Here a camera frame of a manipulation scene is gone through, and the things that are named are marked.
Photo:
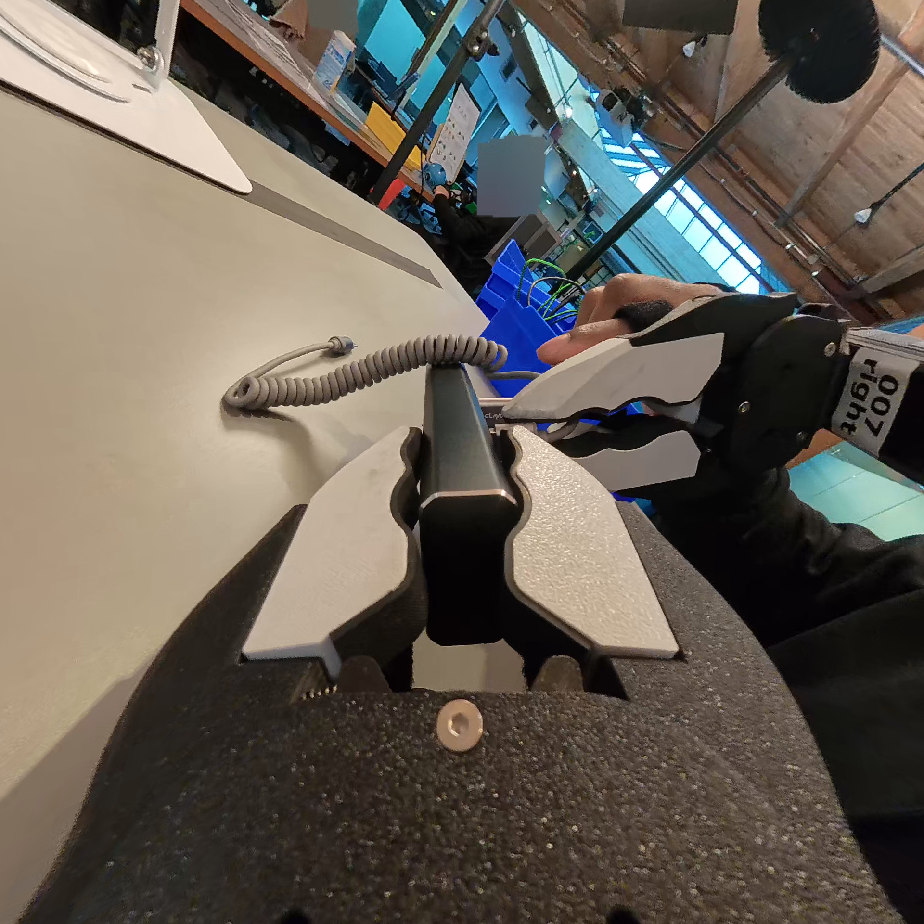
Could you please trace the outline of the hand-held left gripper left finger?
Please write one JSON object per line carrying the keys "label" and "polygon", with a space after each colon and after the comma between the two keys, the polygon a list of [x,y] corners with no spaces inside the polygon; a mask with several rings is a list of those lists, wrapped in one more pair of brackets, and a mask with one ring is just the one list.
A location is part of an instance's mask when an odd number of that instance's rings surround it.
{"label": "hand-held left gripper left finger", "polygon": [[398,428],[311,498],[249,631],[248,661],[316,659],[331,679],[366,656],[387,668],[427,622],[413,528],[417,427]]}

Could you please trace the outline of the person's right hand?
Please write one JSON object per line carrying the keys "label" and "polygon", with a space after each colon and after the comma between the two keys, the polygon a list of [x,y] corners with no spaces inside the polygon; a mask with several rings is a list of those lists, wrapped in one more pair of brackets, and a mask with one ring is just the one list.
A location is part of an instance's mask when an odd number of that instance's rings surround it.
{"label": "person's right hand", "polygon": [[603,341],[641,332],[687,301],[730,292],[726,285],[618,274],[585,294],[574,328],[544,343],[538,359],[558,365]]}

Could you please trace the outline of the black post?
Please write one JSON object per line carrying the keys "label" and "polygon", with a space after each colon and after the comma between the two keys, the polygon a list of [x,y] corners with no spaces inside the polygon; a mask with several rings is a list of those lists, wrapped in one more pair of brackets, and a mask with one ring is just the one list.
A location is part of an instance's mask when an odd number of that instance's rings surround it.
{"label": "black post", "polygon": [[423,140],[433,117],[436,116],[450,90],[456,86],[468,62],[480,62],[485,55],[497,53],[495,43],[490,37],[490,26],[503,5],[503,1],[483,2],[482,9],[463,35],[455,54],[445,67],[444,74],[424,102],[415,121],[406,130],[396,151],[372,187],[368,197],[371,204],[375,206],[382,204],[386,192],[404,169],[410,154]]}

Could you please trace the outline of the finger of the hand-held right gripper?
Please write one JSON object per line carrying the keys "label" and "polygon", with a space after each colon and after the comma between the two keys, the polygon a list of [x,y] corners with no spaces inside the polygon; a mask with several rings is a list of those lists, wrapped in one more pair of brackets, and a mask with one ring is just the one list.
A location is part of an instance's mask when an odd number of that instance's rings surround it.
{"label": "finger of the hand-held right gripper", "polygon": [[701,457],[694,436],[677,421],[581,425],[555,445],[608,491],[624,494],[692,478]]}
{"label": "finger of the hand-held right gripper", "polygon": [[554,366],[502,407],[510,422],[564,422],[653,399],[685,405],[699,398],[722,360],[722,333],[634,346],[609,339]]}

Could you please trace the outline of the blue plastic bin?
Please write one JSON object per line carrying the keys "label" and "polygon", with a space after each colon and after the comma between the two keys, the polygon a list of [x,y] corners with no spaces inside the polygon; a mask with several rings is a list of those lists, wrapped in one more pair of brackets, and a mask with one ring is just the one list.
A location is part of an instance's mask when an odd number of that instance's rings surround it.
{"label": "blue plastic bin", "polygon": [[[646,303],[630,305],[619,308],[616,317],[629,324],[630,332],[643,330],[655,320],[664,316],[670,305],[663,308],[641,307]],[[546,341],[570,332],[574,327],[574,320],[556,321],[549,325],[541,318],[536,307],[524,307],[514,298],[507,299],[503,306],[492,316],[483,336],[506,347],[508,357],[502,372],[538,372],[542,373],[550,367],[548,363],[538,359],[537,351]],[[493,387],[499,396],[513,398],[526,386],[526,380],[516,378],[502,380]],[[615,420],[628,419],[642,413],[641,403],[628,405],[624,410],[616,411]],[[617,492],[615,498],[621,501],[633,501],[649,518],[653,517],[654,507],[651,501],[635,498]]]}
{"label": "blue plastic bin", "polygon": [[508,300],[516,300],[521,272],[525,269],[524,255],[516,241],[511,238],[491,265],[491,274],[476,298],[476,305],[488,319],[491,319]]}

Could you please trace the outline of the person's black jacket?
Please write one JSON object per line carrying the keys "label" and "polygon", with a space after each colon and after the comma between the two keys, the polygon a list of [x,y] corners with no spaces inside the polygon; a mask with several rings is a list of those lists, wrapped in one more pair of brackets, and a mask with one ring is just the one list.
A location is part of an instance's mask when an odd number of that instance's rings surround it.
{"label": "person's black jacket", "polygon": [[834,582],[834,618],[770,646],[884,892],[923,918],[922,537],[878,542]]}

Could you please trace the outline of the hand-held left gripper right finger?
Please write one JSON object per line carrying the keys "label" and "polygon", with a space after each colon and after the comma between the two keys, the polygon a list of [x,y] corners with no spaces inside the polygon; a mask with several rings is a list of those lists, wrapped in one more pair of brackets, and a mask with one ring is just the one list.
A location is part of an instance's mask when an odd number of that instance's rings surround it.
{"label": "hand-held left gripper right finger", "polygon": [[504,447],[522,512],[504,543],[513,604],[503,637],[527,682],[558,656],[587,679],[610,659],[676,660],[680,645],[612,494],[521,425]]}

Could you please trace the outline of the black boom stand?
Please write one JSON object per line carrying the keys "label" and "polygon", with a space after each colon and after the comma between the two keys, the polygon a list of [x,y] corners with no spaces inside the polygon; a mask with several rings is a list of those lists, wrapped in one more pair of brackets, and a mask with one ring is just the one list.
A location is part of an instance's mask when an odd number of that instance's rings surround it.
{"label": "black boom stand", "polygon": [[881,46],[880,20],[871,1],[763,1],[757,28],[770,66],[569,271],[581,277],[730,134],[780,83],[819,104],[841,102],[871,78]]}

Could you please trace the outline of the person's right forearm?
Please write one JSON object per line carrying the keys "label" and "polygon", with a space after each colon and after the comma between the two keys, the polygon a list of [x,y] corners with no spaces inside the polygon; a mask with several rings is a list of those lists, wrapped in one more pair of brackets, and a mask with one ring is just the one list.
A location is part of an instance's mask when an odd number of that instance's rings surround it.
{"label": "person's right forearm", "polygon": [[831,522],[796,497],[785,468],[748,475],[709,463],[638,496],[765,646],[853,616],[922,616],[922,537],[883,540]]}

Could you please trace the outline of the grey desk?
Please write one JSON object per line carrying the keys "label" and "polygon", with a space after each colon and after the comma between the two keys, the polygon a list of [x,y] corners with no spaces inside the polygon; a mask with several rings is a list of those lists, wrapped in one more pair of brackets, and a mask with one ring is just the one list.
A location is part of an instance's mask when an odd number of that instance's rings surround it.
{"label": "grey desk", "polygon": [[67,838],[173,632],[293,505],[402,425],[423,375],[225,413],[277,355],[487,319],[422,240],[182,91],[268,207],[2,92],[2,922]]}

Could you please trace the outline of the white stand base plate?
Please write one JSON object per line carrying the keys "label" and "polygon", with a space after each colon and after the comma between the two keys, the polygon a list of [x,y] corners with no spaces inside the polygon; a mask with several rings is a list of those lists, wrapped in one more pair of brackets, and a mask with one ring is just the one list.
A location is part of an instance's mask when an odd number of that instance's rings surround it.
{"label": "white stand base plate", "polygon": [[2,87],[249,195],[242,169],[169,79],[180,4],[156,5],[154,41],[130,52],[53,2],[3,1]]}

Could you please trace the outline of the white paper sign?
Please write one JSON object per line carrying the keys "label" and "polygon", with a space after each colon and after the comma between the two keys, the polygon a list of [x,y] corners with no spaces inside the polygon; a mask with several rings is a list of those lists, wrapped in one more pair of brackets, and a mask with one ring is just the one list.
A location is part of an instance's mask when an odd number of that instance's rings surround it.
{"label": "white paper sign", "polygon": [[437,128],[424,162],[427,184],[451,186],[466,159],[468,145],[481,110],[463,83],[459,83],[445,121]]}

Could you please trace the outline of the yellow bin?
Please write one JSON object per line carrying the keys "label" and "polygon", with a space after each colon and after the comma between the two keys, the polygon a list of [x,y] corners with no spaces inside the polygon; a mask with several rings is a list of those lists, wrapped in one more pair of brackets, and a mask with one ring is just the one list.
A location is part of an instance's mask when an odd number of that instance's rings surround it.
{"label": "yellow bin", "polygon": [[[373,102],[369,109],[365,125],[391,155],[398,150],[406,135],[401,124],[376,102]],[[422,170],[422,151],[419,146],[415,146],[409,153],[404,168],[417,172]]]}

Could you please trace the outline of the blue white carton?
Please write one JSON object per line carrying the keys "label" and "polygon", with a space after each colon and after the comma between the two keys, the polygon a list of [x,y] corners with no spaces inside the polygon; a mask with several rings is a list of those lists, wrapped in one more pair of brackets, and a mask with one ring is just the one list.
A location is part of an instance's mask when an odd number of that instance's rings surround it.
{"label": "blue white carton", "polygon": [[318,85],[325,91],[333,92],[353,61],[355,50],[356,46],[347,34],[339,29],[332,31],[315,66],[314,78]]}

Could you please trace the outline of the black USB hub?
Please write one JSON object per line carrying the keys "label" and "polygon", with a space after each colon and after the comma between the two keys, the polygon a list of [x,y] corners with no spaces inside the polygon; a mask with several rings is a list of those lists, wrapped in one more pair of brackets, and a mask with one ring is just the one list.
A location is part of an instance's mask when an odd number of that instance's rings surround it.
{"label": "black USB hub", "polygon": [[520,507],[467,369],[426,370],[419,532],[427,634],[442,646],[502,639],[504,546]]}

